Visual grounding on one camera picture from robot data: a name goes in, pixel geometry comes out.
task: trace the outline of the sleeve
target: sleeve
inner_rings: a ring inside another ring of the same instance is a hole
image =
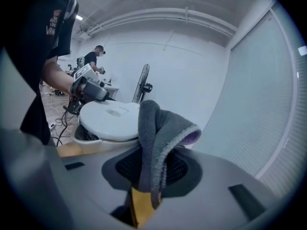
[[[95,65],[97,64],[97,58],[96,58],[95,52],[90,53],[89,59],[90,59],[90,63],[95,62]]]
[[[72,27],[78,14],[79,4],[76,4],[73,14],[63,23],[59,37],[57,38],[57,46],[53,48],[49,54],[48,59],[54,56],[64,56],[71,53],[71,34]]]

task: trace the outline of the black hair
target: black hair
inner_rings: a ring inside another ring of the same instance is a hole
[[[100,51],[104,51],[104,48],[101,45],[97,45],[95,48],[99,48]]]

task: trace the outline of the ceiling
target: ceiling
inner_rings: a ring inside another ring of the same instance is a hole
[[[73,37],[116,16],[154,8],[181,8],[217,17],[238,26],[253,0],[77,0],[82,21],[76,21]]]

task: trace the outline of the black t-shirt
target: black t-shirt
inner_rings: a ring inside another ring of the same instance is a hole
[[[86,56],[84,56],[84,65],[89,64],[91,62],[95,62],[95,65],[97,64],[95,52],[90,52]]]
[[[12,16],[10,22],[18,26],[8,27],[7,31],[10,37],[5,48],[19,73],[36,92],[21,130],[36,136],[45,145],[50,131],[39,81],[47,59],[70,53],[72,26],[78,8],[75,0],[31,0],[29,6],[18,10],[19,16]]]

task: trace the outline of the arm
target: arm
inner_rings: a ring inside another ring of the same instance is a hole
[[[71,95],[73,77],[67,75],[57,64],[57,56],[46,60],[42,79],[51,87]]]
[[[95,62],[92,61],[90,65],[94,71],[98,71],[100,74],[104,74],[103,71],[96,66]]]

